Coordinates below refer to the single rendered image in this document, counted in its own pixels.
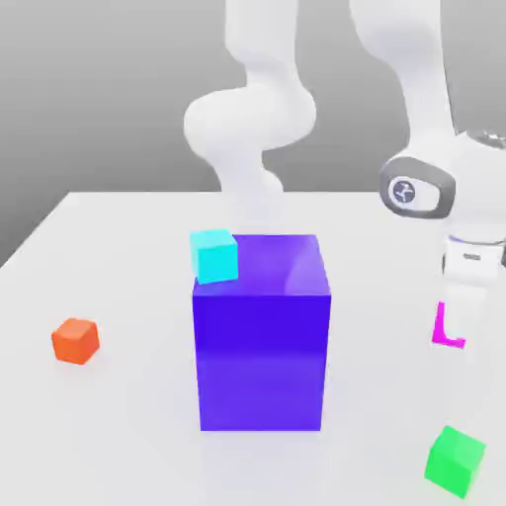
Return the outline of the small green cube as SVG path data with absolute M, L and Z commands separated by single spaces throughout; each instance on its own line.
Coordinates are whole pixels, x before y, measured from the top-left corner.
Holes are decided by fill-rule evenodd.
M 446 425 L 429 451 L 424 477 L 460 499 L 465 499 L 485 450 L 485 443 Z

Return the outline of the small orange cube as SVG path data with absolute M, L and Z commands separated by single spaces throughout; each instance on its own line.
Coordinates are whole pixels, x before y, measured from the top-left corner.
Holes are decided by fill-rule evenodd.
M 100 348 L 95 322 L 68 318 L 51 333 L 55 357 L 59 361 L 84 365 Z

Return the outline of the large purple box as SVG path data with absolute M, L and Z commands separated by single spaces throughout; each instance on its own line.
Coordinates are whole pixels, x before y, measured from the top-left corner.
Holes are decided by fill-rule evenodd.
M 321 427 L 331 290 L 313 234 L 239 235 L 238 277 L 193 288 L 204 431 Z

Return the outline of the small cyan cube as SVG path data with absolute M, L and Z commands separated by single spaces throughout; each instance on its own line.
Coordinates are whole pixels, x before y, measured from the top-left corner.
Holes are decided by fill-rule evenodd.
M 238 245 L 227 229 L 191 232 L 190 247 L 193 271 L 201 285 L 238 278 Z

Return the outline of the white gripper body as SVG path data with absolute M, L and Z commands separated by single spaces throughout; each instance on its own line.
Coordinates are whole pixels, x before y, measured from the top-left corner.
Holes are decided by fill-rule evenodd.
M 472 242 L 446 238 L 443 274 L 463 282 L 491 282 L 496 279 L 506 251 L 506 241 Z

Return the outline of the small magenta cube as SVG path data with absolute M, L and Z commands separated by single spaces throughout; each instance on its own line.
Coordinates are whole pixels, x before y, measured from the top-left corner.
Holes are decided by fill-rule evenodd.
M 465 339 L 448 338 L 444 329 L 444 321 L 445 321 L 445 304 L 442 301 L 439 301 L 432 333 L 432 342 L 437 345 L 462 350 L 465 345 Z

